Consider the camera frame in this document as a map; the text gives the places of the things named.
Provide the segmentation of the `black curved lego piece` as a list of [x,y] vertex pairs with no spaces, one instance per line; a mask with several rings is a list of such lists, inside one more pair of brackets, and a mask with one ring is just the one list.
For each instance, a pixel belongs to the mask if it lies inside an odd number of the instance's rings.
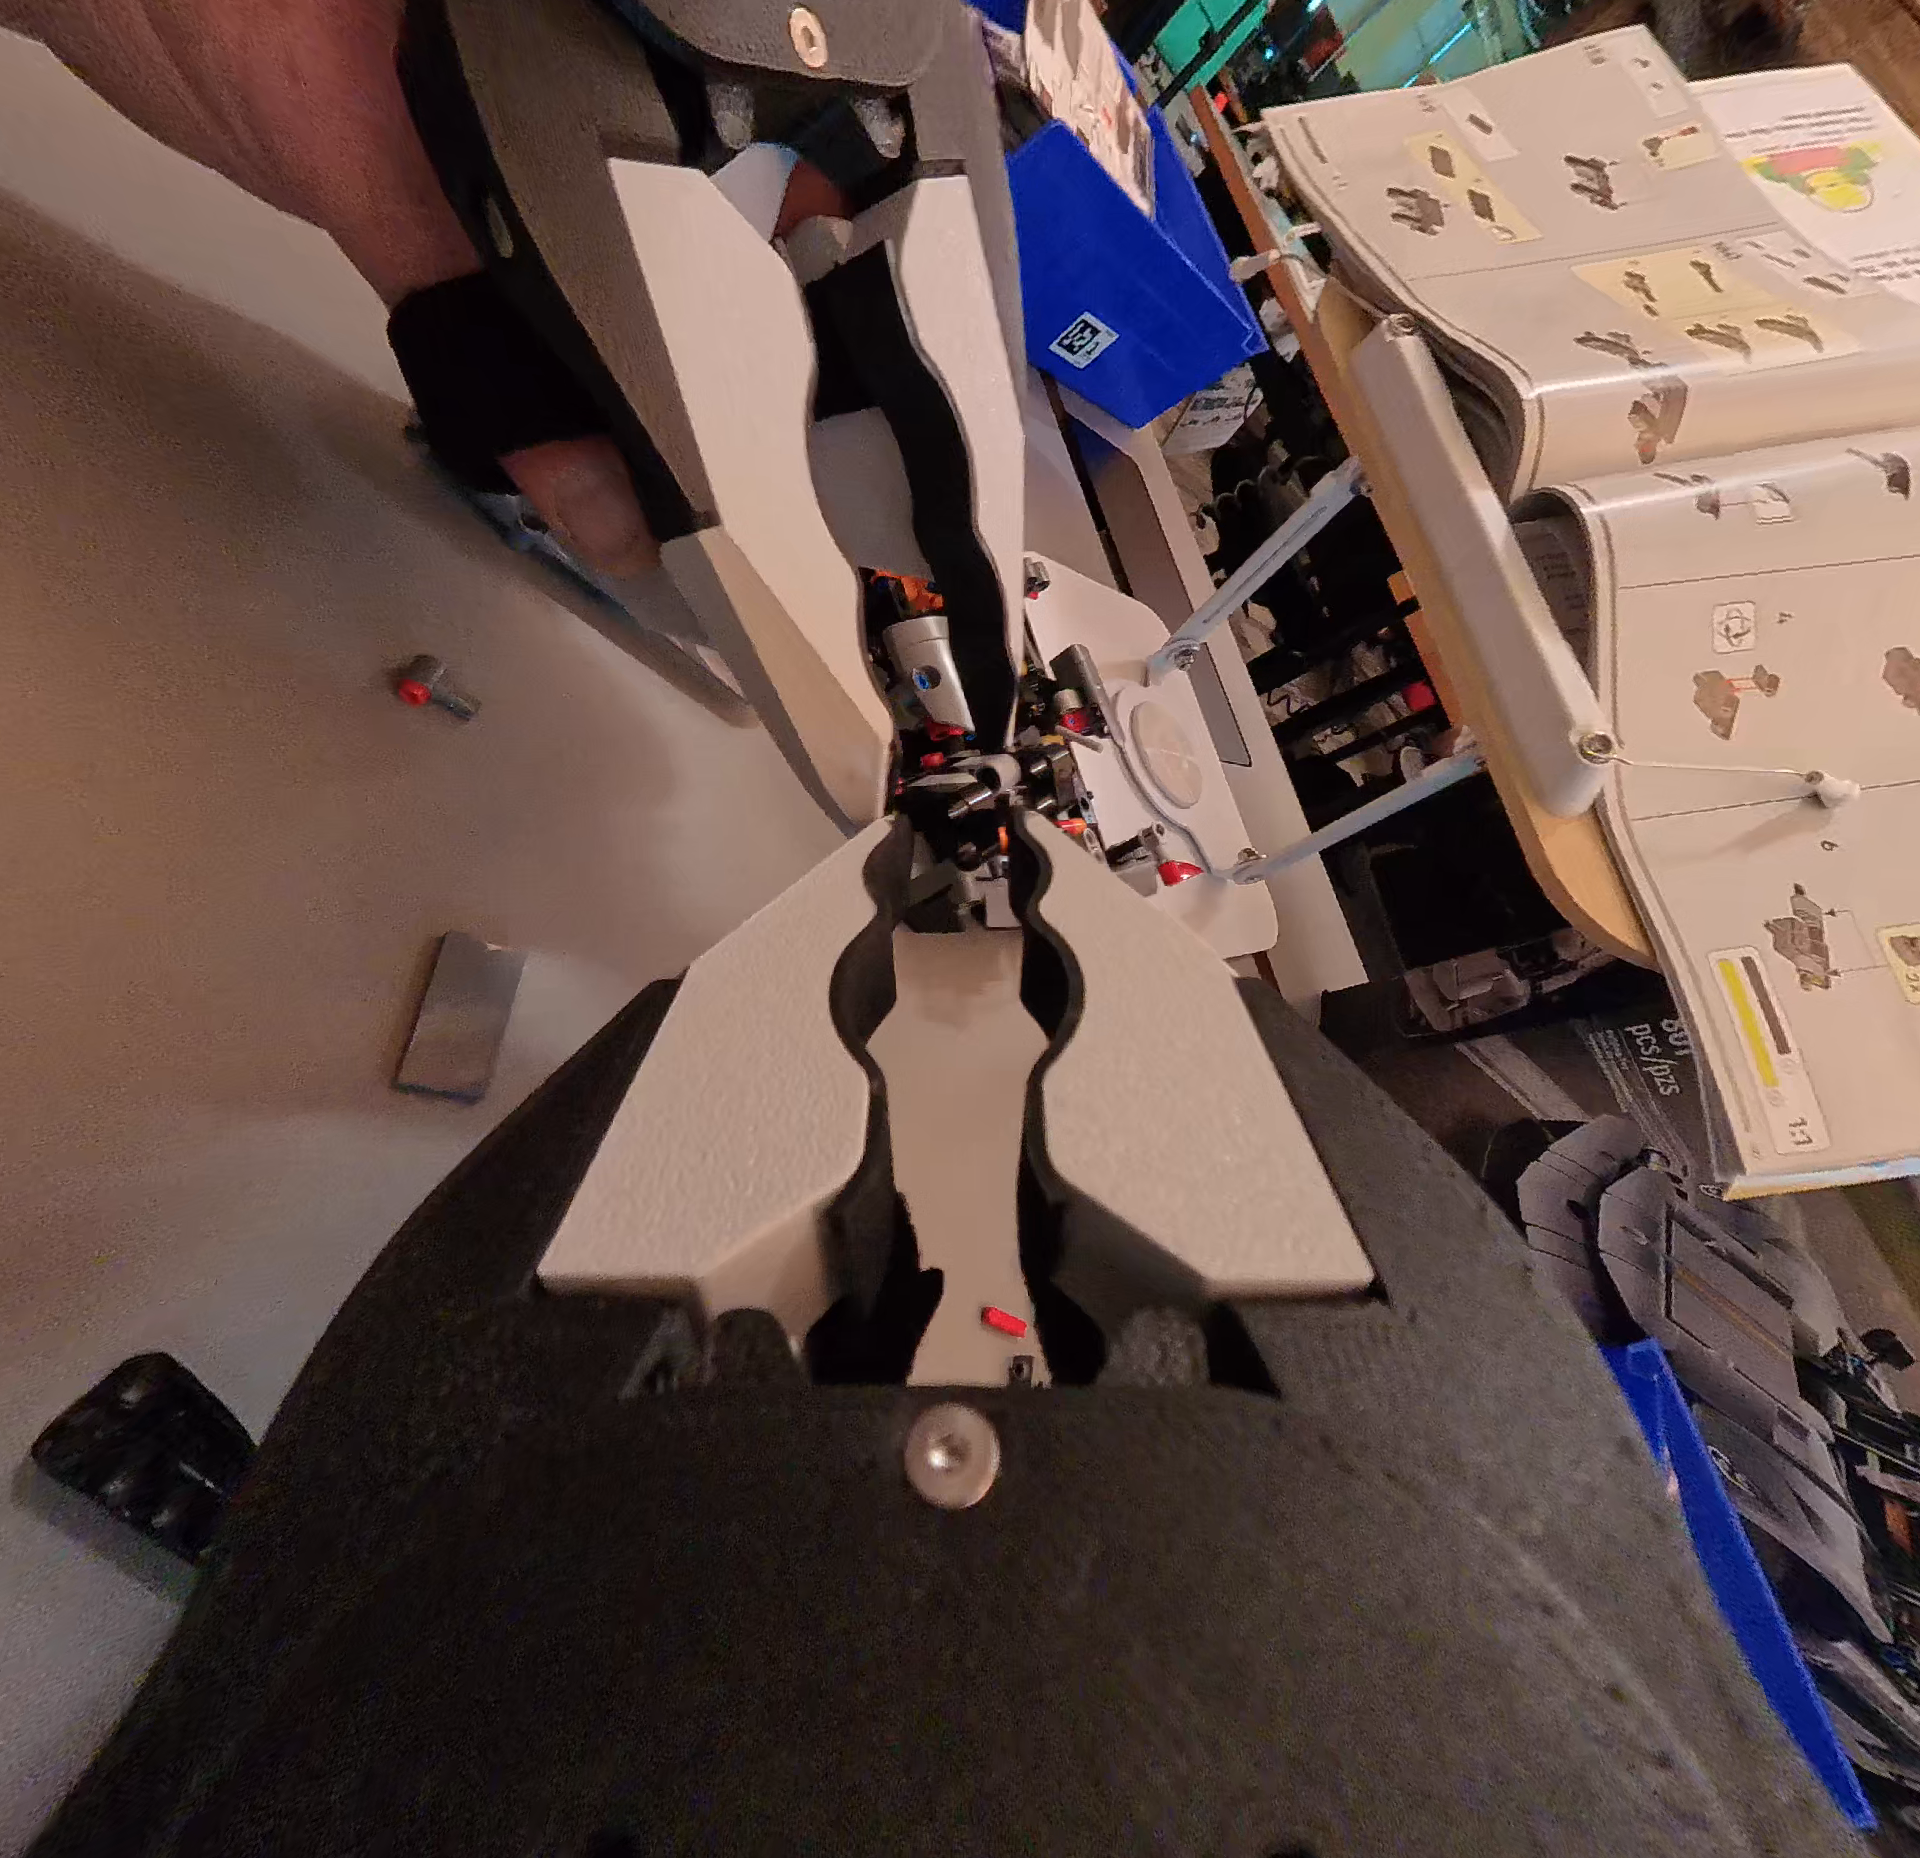
[[237,1413],[169,1352],[115,1366],[29,1447],[41,1475],[192,1566],[220,1536],[254,1454]]

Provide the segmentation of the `small black lego assembly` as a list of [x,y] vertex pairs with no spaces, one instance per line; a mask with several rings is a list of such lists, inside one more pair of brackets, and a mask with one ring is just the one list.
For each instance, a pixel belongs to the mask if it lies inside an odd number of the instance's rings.
[[1014,930],[1014,826],[1036,807],[1034,787],[1014,775],[1011,762],[905,778],[899,815],[913,845],[903,925],[916,933]]

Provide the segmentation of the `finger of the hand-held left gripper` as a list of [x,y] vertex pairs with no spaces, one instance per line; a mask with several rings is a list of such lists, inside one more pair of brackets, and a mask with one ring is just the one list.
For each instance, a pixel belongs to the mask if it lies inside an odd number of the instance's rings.
[[871,823],[895,724],[807,459],[817,365],[801,291],[711,177],[625,159],[609,174],[687,414],[678,480],[704,519],[661,547],[665,571],[822,807]]
[[923,177],[811,222],[811,468],[854,566],[924,580],[992,753],[1014,740],[1022,411],[972,187]]

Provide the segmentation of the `dark lego set box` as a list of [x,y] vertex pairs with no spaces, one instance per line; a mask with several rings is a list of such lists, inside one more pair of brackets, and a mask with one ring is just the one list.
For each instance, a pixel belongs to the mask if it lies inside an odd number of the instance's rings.
[[1729,1201],[1669,984],[1632,964],[1439,1030],[1410,981],[1334,1044],[1472,1170],[1586,1329],[1653,1343],[1869,1813],[1917,1843],[1913,1341],[1856,1326],[1793,1200]]

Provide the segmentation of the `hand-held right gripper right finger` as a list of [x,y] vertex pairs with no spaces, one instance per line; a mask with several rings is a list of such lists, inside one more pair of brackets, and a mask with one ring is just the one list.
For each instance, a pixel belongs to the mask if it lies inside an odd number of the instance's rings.
[[1022,1162],[1085,1311],[1325,1298],[1376,1277],[1230,967],[1049,819],[1014,823]]

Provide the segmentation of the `white book stand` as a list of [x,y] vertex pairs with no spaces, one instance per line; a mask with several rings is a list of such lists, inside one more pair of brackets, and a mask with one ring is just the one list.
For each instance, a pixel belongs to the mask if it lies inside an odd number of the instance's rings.
[[1271,280],[1336,428],[1360,459],[1419,601],[1429,679],[1477,741],[1528,872],[1597,950],[1657,954],[1597,819],[1602,772],[1576,744],[1597,698],[1534,580],[1507,505],[1417,322],[1379,319],[1328,281],[1305,310],[1296,268]]

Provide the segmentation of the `blue bin white label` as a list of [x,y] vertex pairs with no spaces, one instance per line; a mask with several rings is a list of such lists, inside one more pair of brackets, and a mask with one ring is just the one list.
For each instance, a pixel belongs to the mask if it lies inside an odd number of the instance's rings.
[[1152,108],[1147,127],[1152,213],[1062,122],[1004,162],[1025,351],[1135,429],[1268,348],[1167,117]]

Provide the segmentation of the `grey lego tile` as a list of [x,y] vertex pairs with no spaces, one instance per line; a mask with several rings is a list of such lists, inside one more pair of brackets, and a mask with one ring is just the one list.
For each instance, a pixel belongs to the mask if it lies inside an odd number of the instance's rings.
[[477,933],[435,943],[391,1088],[407,1097],[479,1106],[498,1072],[527,956]]

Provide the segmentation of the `person's left hand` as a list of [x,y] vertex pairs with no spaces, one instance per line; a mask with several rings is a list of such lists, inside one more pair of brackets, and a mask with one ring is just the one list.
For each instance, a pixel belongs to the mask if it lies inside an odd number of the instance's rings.
[[386,313],[480,274],[400,91],[402,0],[2,0],[141,134],[308,222]]

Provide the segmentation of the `large lego car model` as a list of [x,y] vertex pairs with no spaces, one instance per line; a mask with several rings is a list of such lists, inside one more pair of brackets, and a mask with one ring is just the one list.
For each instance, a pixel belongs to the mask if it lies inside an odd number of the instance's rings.
[[959,663],[955,621],[942,592],[920,576],[866,569],[867,650],[899,727],[899,786],[918,772],[1011,762],[1034,787],[1027,811],[1065,835],[1145,897],[1210,873],[1189,816],[1209,777],[1163,694],[1140,692],[1106,671],[1085,641],[1022,619],[1014,662],[1014,732],[992,751]]

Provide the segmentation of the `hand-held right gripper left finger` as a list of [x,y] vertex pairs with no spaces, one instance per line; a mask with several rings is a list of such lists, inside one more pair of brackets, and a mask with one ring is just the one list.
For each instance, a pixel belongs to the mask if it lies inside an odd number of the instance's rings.
[[539,1274],[701,1316],[876,1309],[899,1235],[870,1039],[913,857],[867,826],[692,962]]

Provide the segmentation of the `lego instruction booklet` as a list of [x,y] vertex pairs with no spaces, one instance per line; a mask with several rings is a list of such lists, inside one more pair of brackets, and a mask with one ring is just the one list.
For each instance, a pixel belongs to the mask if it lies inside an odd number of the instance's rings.
[[1597,816],[1736,1196],[1917,1174],[1917,131],[1642,27],[1268,110],[1586,671]]

